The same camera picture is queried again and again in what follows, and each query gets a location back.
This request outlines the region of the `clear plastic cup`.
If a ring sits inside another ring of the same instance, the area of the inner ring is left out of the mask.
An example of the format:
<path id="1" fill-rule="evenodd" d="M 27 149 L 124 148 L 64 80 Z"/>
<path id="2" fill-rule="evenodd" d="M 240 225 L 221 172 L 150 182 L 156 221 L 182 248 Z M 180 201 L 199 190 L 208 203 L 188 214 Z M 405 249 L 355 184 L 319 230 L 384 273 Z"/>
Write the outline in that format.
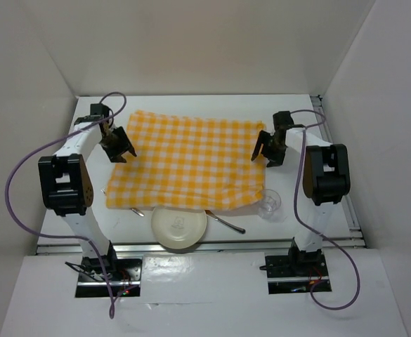
<path id="1" fill-rule="evenodd" d="M 281 204 L 282 199 L 276 191 L 264 189 L 257 203 L 258 216 L 264 220 L 271 218 L 280 209 Z"/>

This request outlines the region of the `yellow white checkered cloth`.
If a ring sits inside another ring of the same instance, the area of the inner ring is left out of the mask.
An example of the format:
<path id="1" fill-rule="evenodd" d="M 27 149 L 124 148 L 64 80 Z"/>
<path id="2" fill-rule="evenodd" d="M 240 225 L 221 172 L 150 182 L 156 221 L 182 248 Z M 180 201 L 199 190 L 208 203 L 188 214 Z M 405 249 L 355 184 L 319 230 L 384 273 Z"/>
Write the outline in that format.
<path id="1" fill-rule="evenodd" d="M 136 155 L 116 164 L 106 187 L 109 209 L 168 206 L 231 211 L 261 199 L 262 160 L 252 152 L 262 121 L 179 117 L 142 110 L 126 134 Z"/>

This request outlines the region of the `cream round plate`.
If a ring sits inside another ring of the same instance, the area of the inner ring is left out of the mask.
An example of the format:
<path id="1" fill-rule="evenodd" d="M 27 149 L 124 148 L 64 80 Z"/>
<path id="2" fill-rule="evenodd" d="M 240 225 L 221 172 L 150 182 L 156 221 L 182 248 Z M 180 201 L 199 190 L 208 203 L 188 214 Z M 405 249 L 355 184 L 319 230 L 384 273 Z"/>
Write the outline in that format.
<path id="1" fill-rule="evenodd" d="M 204 210 L 157 206 L 152 212 L 151 229 L 162 246 L 171 250 L 189 249 L 206 232 L 207 216 Z"/>

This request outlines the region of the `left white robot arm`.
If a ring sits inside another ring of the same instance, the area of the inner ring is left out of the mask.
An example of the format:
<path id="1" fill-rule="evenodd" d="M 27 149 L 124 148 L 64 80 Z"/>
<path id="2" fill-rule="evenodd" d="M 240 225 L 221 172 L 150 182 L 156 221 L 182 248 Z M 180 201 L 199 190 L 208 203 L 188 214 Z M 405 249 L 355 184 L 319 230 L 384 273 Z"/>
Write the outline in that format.
<path id="1" fill-rule="evenodd" d="M 119 263 L 111 241 L 93 214 L 93 184 L 86 167 L 92 150 L 100 145 L 112 163 L 125 163 L 125 154 L 136 157 L 126 131 L 110 125 L 103 115 L 78 118 L 74 135 L 53 155 L 38 161 L 44 205 L 70 227 L 79 240 L 83 263 L 104 280 L 116 277 Z"/>

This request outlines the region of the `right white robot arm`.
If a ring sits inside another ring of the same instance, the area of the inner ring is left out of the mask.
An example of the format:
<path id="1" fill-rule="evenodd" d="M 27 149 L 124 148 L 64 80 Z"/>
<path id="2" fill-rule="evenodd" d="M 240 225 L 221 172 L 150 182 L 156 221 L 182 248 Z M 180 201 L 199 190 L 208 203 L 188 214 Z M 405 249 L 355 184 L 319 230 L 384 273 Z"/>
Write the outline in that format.
<path id="1" fill-rule="evenodd" d="M 332 144 L 303 126 L 291 124 L 279 126 L 273 134 L 260 131 L 251 160 L 262 154 L 269 167 L 281 166 L 287 150 L 301 155 L 294 191 L 294 215 L 303 226 L 292 240 L 287 267 L 292 274 L 303 275 L 319 261 L 330 217 L 350 191 L 348 152 L 345 145 Z M 300 190 L 315 205 L 310 224 L 299 218 Z"/>

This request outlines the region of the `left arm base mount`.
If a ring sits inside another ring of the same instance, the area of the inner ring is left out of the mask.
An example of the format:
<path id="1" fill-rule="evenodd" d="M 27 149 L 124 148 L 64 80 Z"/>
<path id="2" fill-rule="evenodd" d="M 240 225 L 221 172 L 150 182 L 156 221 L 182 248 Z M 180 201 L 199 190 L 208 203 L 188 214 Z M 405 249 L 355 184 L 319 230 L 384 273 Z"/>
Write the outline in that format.
<path id="1" fill-rule="evenodd" d="M 87 270 L 85 264 L 65 262 L 69 269 L 77 273 L 76 298 L 108 297 L 103 273 Z M 117 261 L 116 270 L 108 272 L 112 295 L 123 298 L 139 297 L 141 294 L 142 258 L 124 258 Z"/>

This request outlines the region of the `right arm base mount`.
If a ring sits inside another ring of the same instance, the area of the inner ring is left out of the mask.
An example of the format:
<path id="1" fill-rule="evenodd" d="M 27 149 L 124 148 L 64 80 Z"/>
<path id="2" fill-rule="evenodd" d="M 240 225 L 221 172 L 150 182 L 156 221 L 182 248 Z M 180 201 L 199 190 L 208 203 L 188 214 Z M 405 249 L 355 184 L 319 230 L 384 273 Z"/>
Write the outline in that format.
<path id="1" fill-rule="evenodd" d="M 265 272 L 268 282 L 268 293 L 309 293 L 331 292 L 332 286 L 325 257 L 311 265 L 294 267 L 287 256 L 265 256 L 265 263 L 259 267 Z"/>

